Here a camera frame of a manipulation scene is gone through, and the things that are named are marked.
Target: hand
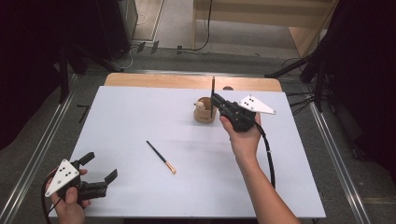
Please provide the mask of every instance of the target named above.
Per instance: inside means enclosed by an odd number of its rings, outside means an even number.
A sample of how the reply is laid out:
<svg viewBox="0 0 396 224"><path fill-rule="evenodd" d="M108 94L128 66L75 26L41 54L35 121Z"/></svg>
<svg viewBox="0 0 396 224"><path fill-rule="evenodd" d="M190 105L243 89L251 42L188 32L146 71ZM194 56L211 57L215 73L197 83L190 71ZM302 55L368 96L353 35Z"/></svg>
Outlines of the hand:
<svg viewBox="0 0 396 224"><path fill-rule="evenodd" d="M79 170L81 175L88 173L86 169ZM51 196L53 204L58 203L55 206L56 213L58 214L60 224L83 224L85 221L85 214L82 207L77 203L78 191L75 187L67 190L65 199L62 200L58 193L53 193ZM91 201L83 201L82 206L85 208L91 204Z"/></svg>
<svg viewBox="0 0 396 224"><path fill-rule="evenodd" d="M261 125L262 121L259 113L256 114L255 120ZM236 159L238 161L257 160L257 147L262 135L256 126L253 126L246 133L237 133L233 130L233 125L227 118L220 116L220 121L225 131L230 135L231 146Z"/></svg>

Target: black cable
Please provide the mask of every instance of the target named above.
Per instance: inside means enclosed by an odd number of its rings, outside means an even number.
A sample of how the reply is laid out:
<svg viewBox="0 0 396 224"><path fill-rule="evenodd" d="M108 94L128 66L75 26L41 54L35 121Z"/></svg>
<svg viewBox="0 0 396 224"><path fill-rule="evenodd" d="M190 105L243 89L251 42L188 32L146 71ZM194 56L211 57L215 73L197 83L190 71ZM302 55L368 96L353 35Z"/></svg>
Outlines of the black cable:
<svg viewBox="0 0 396 224"><path fill-rule="evenodd" d="M43 186L41 187L41 207L43 209L43 213L44 213L44 218L46 219L47 223L50 224L50 218L49 218L49 212L47 212L47 204L46 204L46 187L47 187L47 183L50 181L51 178L53 178L56 174L58 169L55 169L54 171L52 171L47 178L44 180Z"/></svg>
<svg viewBox="0 0 396 224"><path fill-rule="evenodd" d="M207 39L206 39L205 44L202 47L200 47L199 49L196 49L196 51L198 51L200 49L203 49L207 45L207 42L209 42L209 37L210 37L210 16L212 15L212 3L213 3L213 0L210 0L209 16L207 17Z"/></svg>
<svg viewBox="0 0 396 224"><path fill-rule="evenodd" d="M312 102L312 101L314 101L314 98L315 98L314 96L308 97L308 98L306 98L306 99L304 99L304 100L302 100L300 102L290 104L290 107L294 107L296 105L300 105L300 104L305 103L307 101Z"/></svg>
<svg viewBox="0 0 396 224"><path fill-rule="evenodd" d="M58 202L56 202L55 205L53 205L53 206L51 207L51 209L48 211L47 215L50 214L50 212L56 207L56 205L58 205L58 203L59 203L60 201L61 201L61 198L58 200Z"/></svg>
<svg viewBox="0 0 396 224"><path fill-rule="evenodd" d="M281 69L283 69L283 67L285 66L285 63L290 61L290 60L300 60L300 58L288 58L287 60L283 61L282 65L280 66Z"/></svg>
<svg viewBox="0 0 396 224"><path fill-rule="evenodd" d="M309 101L308 103L306 103L305 105L303 105L302 107L296 109L296 110L292 113L292 115L294 116L294 115L300 113L304 108L306 108L306 107L307 107L309 104L311 104L312 102L314 102L314 101L311 100L311 101Z"/></svg>
<svg viewBox="0 0 396 224"><path fill-rule="evenodd" d="M274 170L274 164L272 161L272 156L271 156L271 149L270 149L270 144L268 143L266 134L264 129L262 128L262 126L254 121L254 123L256 124L257 129L259 130L259 132L262 134L262 139L264 139L264 144L265 144L265 150L267 151L267 158L268 158L268 165L270 167L270 175L271 175L271 184L272 186L275 188L276 187L276 183L275 183L275 170Z"/></svg>
<svg viewBox="0 0 396 224"><path fill-rule="evenodd" d="M295 95L307 95L312 94L313 91L305 91L305 92L285 92L286 96L295 96Z"/></svg>

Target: power cord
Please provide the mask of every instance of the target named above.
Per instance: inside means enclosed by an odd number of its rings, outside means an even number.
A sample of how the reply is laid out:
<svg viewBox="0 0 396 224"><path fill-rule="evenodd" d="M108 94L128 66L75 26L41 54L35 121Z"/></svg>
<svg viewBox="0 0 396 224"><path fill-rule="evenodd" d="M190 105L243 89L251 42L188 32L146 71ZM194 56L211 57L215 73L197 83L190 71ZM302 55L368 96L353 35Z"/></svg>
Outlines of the power cord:
<svg viewBox="0 0 396 224"><path fill-rule="evenodd" d="M288 96L303 95L303 94L311 94L311 93L312 93L312 92L289 93ZM322 98L320 99L320 101L326 101L326 100L328 100L328 96L327 96L327 95L322 95ZM294 115L297 115L297 114L300 113L304 108L306 108L307 106L309 106L309 104L311 104L312 102L315 102L315 96L313 96L313 95L309 96L308 98L306 98L306 99L304 99L304 100L302 100L302 101L300 101L300 102L290 104L290 107L294 107L294 106L301 105L301 104L305 103L305 105L303 105L303 106L301 106L300 108L296 109L296 110L293 111L291 114L292 114L293 116L294 116Z"/></svg>
<svg viewBox="0 0 396 224"><path fill-rule="evenodd" d="M145 20L144 21L142 21L142 22L140 22L140 23L138 23L137 25L143 25L144 23L146 23L146 21L148 21L148 17L147 16L145 16L145 15L143 15L143 14L137 14L137 16L142 16L142 17L144 17L145 18Z"/></svg>
<svg viewBox="0 0 396 224"><path fill-rule="evenodd" d="M287 60L283 61L282 65L280 66L280 69L283 69L285 67L285 63L290 61L290 60L300 60L300 58L288 58Z"/></svg>
<svg viewBox="0 0 396 224"><path fill-rule="evenodd" d="M209 37L210 37L210 17L212 15L212 3L213 3L213 0L210 0L209 16L207 18L207 39L206 39L206 42L205 42L205 44L202 47L200 47L199 49L196 49L196 50L203 49L207 45L207 42L209 42Z"/></svg>
<svg viewBox="0 0 396 224"><path fill-rule="evenodd" d="M270 167L271 184L275 189L276 188L275 169L274 169L274 164L273 164L273 160L272 160L270 144L268 143L265 131L262 128L262 126L256 121L254 121L254 123L255 123L257 129L259 130L260 134L262 135L262 139L264 140L265 150L267 151L268 165Z"/></svg>
<svg viewBox="0 0 396 224"><path fill-rule="evenodd" d="M119 69L127 69L127 68L131 67L132 64L134 63L134 59L132 58L132 50L134 50L134 49L137 49L137 46L132 46L131 49L129 50L129 58L131 59L131 62L127 66L120 66L113 62L110 62L110 63L113 64L114 66L118 67Z"/></svg>
<svg viewBox="0 0 396 224"><path fill-rule="evenodd" d="M307 95L312 94L313 91L305 91L305 92L285 92L286 96L295 96L295 95Z"/></svg>

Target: white table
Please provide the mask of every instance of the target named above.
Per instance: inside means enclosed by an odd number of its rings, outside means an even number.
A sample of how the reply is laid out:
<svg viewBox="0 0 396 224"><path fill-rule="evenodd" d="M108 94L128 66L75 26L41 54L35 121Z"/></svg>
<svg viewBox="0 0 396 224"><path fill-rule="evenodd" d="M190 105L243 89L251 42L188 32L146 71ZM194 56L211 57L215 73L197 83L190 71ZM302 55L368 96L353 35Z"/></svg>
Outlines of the white table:
<svg viewBox="0 0 396 224"><path fill-rule="evenodd" d="M238 101L253 94L276 115L262 114L273 151L276 190L297 217L325 217L286 96L270 91L217 91ZM219 119L194 120L194 103L209 90L101 87L71 161L93 151L87 182L119 177L87 217L255 217L243 178ZM149 140L177 169L172 175ZM269 176L263 141L258 158Z"/></svg>

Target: tripod leg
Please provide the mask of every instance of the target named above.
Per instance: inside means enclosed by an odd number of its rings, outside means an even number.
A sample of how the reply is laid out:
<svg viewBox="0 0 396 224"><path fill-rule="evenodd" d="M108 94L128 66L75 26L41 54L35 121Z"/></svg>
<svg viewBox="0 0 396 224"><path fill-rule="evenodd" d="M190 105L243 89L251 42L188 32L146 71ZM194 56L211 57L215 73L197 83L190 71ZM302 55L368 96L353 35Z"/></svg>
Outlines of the tripod leg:
<svg viewBox="0 0 396 224"><path fill-rule="evenodd" d="M271 78L281 77L281 76L287 74L288 72L308 63L309 60L311 59L311 57L312 57L311 55L308 55L308 56L300 59L299 61L284 67L283 69L281 69L277 72L274 72L274 73L268 74L268 75L264 75L264 77L271 77Z"/></svg>
<svg viewBox="0 0 396 224"><path fill-rule="evenodd" d="M325 76L325 63L321 62L320 63L320 68L318 71L318 76L317 76L317 83L316 83L316 87L315 87L315 99L314 99L314 103L315 106L317 107L318 111L321 113L322 109L321 109L321 97L322 97L322 90L323 90L323 81L324 81L324 76Z"/></svg>
<svg viewBox="0 0 396 224"><path fill-rule="evenodd" d="M98 56L94 55L92 52L88 51L87 49L84 49L83 47L79 46L79 45L73 45L73 47L81 52L82 54L86 55L87 57L91 58L92 60L94 60L96 63L99 63L100 65L102 65L105 69L107 69L110 72L122 72L117 70L114 66L112 66L111 64L105 62L103 59L99 58Z"/></svg>
<svg viewBox="0 0 396 224"><path fill-rule="evenodd" d="M67 61L69 61L70 66L73 68L73 71L76 74L85 74L87 71L87 64L85 64L82 58L77 55L71 45L67 45L67 48L65 48L65 54Z"/></svg>

